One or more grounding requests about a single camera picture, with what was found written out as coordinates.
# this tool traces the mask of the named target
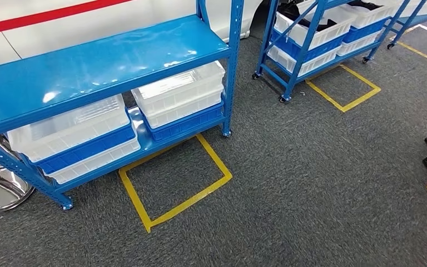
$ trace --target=stacked crates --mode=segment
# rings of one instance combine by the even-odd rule
[[[222,116],[224,68],[218,61],[132,90],[147,128],[162,141]]]
[[[140,149],[122,95],[7,132],[12,150],[59,184]]]
[[[338,56],[346,56],[374,43],[385,22],[395,14],[400,6],[395,0],[372,0],[370,2],[380,7],[369,10],[362,7],[353,7],[349,4],[341,6],[341,8],[354,14],[356,19],[343,39],[341,49],[337,53]]]
[[[297,4],[299,12],[305,12],[313,2],[305,1]],[[330,19],[336,24],[315,33],[299,77],[329,63],[336,56],[346,56],[375,42],[385,21],[393,16],[398,8],[398,2],[395,0],[373,0],[372,2],[381,7],[369,10],[344,4],[324,12],[320,22],[326,23]],[[313,16],[314,9],[305,16],[305,19],[311,21]],[[271,40],[277,39],[293,22],[277,12]],[[295,25],[268,51],[268,56],[292,72],[308,30],[302,25]]]

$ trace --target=chrome stand base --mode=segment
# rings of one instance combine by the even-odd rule
[[[25,181],[7,169],[0,171],[0,177],[14,186],[13,190],[10,190],[0,184],[0,211],[17,207],[33,193],[34,187],[29,186]]]

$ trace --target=rolling cart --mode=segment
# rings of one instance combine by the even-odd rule
[[[387,49],[391,49],[392,47],[394,47],[406,30],[418,24],[427,22],[427,14],[418,16],[418,12],[420,12],[425,3],[426,0],[421,0],[421,2],[416,7],[415,11],[411,14],[410,17],[402,17],[396,21],[396,23],[401,25],[401,27],[400,29],[395,29],[394,27],[391,29],[391,31],[395,32],[397,35],[394,37],[392,42],[387,45]]]
[[[316,51],[314,50],[317,50],[320,48],[318,47],[316,49],[311,49],[311,50],[309,49],[311,47],[312,41],[314,41],[314,35],[321,34],[321,33],[316,33],[316,30],[320,20],[323,18],[324,13],[328,9],[332,9],[340,5],[349,3],[351,2],[351,0],[309,0],[306,2],[312,2],[312,3],[304,12],[301,12],[301,14],[298,16],[297,19],[293,21],[293,23],[291,23],[290,25],[287,25],[288,27],[285,26],[282,33],[277,33],[277,31],[275,32],[274,25],[276,21],[276,12],[278,8],[279,0],[271,0],[269,17],[267,19],[264,36],[262,39],[262,46],[261,46],[259,60],[257,63],[256,71],[252,75],[252,78],[256,80],[263,74],[263,71],[266,71],[274,79],[276,79],[281,85],[283,85],[285,87],[285,91],[279,97],[279,100],[282,103],[290,102],[292,89],[297,83],[304,81],[305,79],[312,77],[333,65],[336,65],[349,58],[355,57],[366,51],[370,51],[370,53],[368,56],[363,58],[363,63],[367,63],[367,61],[371,60],[374,54],[376,53],[377,49],[379,48],[379,46],[385,40],[385,37],[387,36],[389,31],[392,29],[393,25],[397,22],[400,14],[408,5],[410,0],[405,0],[402,3],[402,5],[398,8],[396,13],[392,12],[393,14],[391,16],[388,16],[385,18],[386,20],[390,18],[390,22],[387,25],[385,25],[385,29],[378,39],[376,39],[370,44],[365,45],[364,47],[361,47],[357,50],[347,53],[346,55],[336,56],[332,60],[327,60],[326,56],[324,56],[323,58],[317,57],[318,60],[315,63],[311,63],[309,64],[309,66],[305,68],[306,70],[307,68],[312,68],[313,70],[303,73],[302,66],[304,65],[304,63],[307,62],[307,60],[309,60],[311,56],[316,56],[312,54],[316,53]],[[277,54],[277,51],[271,52],[271,49],[274,49],[275,45],[279,46],[281,40],[283,40],[283,38],[287,38],[286,35],[292,31],[292,28],[296,27],[298,22],[304,19],[311,12],[314,13],[313,17],[310,21],[310,25],[308,26],[308,30],[302,34],[303,43],[300,44],[299,48],[297,49],[296,57],[293,59],[293,62],[292,60],[289,60],[288,62],[284,62],[284,58],[281,58],[283,62],[278,62],[277,57],[275,57],[275,59],[273,58],[274,57],[273,55]],[[380,25],[380,28],[378,30],[380,30],[382,26],[384,26],[383,22],[384,21],[382,21],[382,24]],[[327,62],[323,65],[320,65],[319,67],[315,67],[315,66],[310,67],[310,65],[318,64],[321,60],[327,60]],[[284,81],[281,77],[279,77],[271,68],[269,68],[266,65],[266,61],[272,62],[276,67],[278,67],[285,74],[287,74],[287,76],[289,77],[289,81],[288,82]]]
[[[123,2],[127,0],[88,4],[102,8]],[[229,44],[210,29],[205,0],[197,0],[196,14],[190,16],[0,65],[2,134],[221,58],[228,59],[223,108],[221,116],[213,120],[155,141],[140,109],[134,107],[128,113],[141,149],[64,184],[45,177],[40,169],[1,147],[0,165],[67,210],[73,206],[71,198],[64,194],[70,189],[217,125],[222,125],[223,135],[229,137],[243,3],[244,0],[232,0]],[[81,7],[65,9],[66,16],[71,12],[83,11]],[[37,14],[31,24],[59,18],[57,13]],[[25,18],[16,18],[0,22],[0,32],[23,27],[24,21]]]

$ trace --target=blue shelf frame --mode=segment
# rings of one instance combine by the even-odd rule
[[[338,64],[342,61],[345,61],[349,58],[355,57],[356,55],[364,53],[366,51],[370,51],[370,53],[368,56],[363,58],[363,62],[366,63],[367,61],[372,60],[374,54],[379,49],[379,46],[385,41],[385,37],[391,31],[393,25],[397,22],[400,14],[402,14],[403,10],[406,8],[406,6],[410,2],[410,0],[404,0],[402,5],[398,9],[397,13],[395,14],[395,16],[390,18],[389,24],[385,26],[384,32],[381,34],[381,36],[379,37],[379,39],[376,42],[374,42],[374,43],[372,43],[366,47],[363,47],[363,48],[361,48],[361,49],[359,49],[353,53],[350,53],[346,56],[336,57],[333,61],[319,67],[318,69],[311,71],[305,75],[299,76],[300,68],[302,67],[302,64],[304,63],[304,59],[308,53],[310,43],[312,42],[312,39],[314,37],[314,34],[315,34],[316,29],[318,27],[318,24],[319,24],[320,20],[322,19],[325,10],[333,8],[333,7],[337,7],[341,4],[346,4],[346,3],[351,2],[351,1],[352,0],[315,0],[315,2],[304,13],[300,14],[300,16],[293,22],[292,25],[290,25],[286,30],[284,30],[284,32],[281,35],[279,35],[278,38],[276,38],[275,40],[272,40],[271,34],[272,34],[272,31],[274,30],[274,23],[275,23],[276,12],[277,12],[277,8],[278,8],[279,0],[271,0],[270,8],[269,8],[269,15],[268,15],[267,23],[266,23],[266,28],[264,30],[264,36],[262,39],[261,52],[259,55],[257,66],[256,66],[256,71],[253,74],[253,79],[257,79],[258,77],[260,77],[263,74],[263,71],[265,70],[268,74],[270,74],[274,79],[278,80],[278,82],[285,87],[285,91],[279,97],[279,100],[283,103],[288,103],[291,100],[292,90],[297,83],[320,73],[321,71],[325,70],[326,68],[329,68],[333,65],[336,65],[336,64]],[[282,38],[283,36],[288,34],[290,32],[290,30],[295,25],[297,25],[297,23],[301,19],[303,19],[309,12],[312,11],[313,8],[316,8],[316,10],[314,13],[314,17],[310,23],[310,27],[309,27],[309,30],[307,32],[307,35],[305,37],[304,44],[302,45],[302,49],[299,53],[299,56],[296,59],[296,64],[295,64],[294,70],[292,72],[289,72],[284,67],[282,67],[282,65],[280,65],[279,63],[274,61],[272,58],[268,57],[267,53],[268,53],[269,49],[271,49],[271,47],[273,47],[274,44],[280,38]],[[289,77],[289,81],[286,82],[282,78],[280,78],[279,75],[277,75],[271,68],[269,68],[266,65],[266,61],[271,61],[274,65],[279,67],[279,69],[281,69]]]
[[[392,42],[388,45],[388,48],[394,47],[397,42],[400,40],[405,31],[411,27],[414,27],[418,24],[427,22],[427,15],[419,15],[418,12],[423,8],[423,5],[426,3],[426,0],[421,0],[420,4],[416,7],[410,17],[402,17],[397,20],[397,24],[401,25],[400,29],[392,28],[391,31],[395,32],[397,35],[394,37]]]

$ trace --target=white car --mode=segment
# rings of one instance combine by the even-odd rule
[[[0,21],[93,0],[0,0]],[[195,0],[131,0],[86,13],[0,32],[0,64],[196,12]],[[245,0],[241,37],[249,35],[262,0]],[[224,41],[230,30],[231,0],[206,0],[211,28]]]

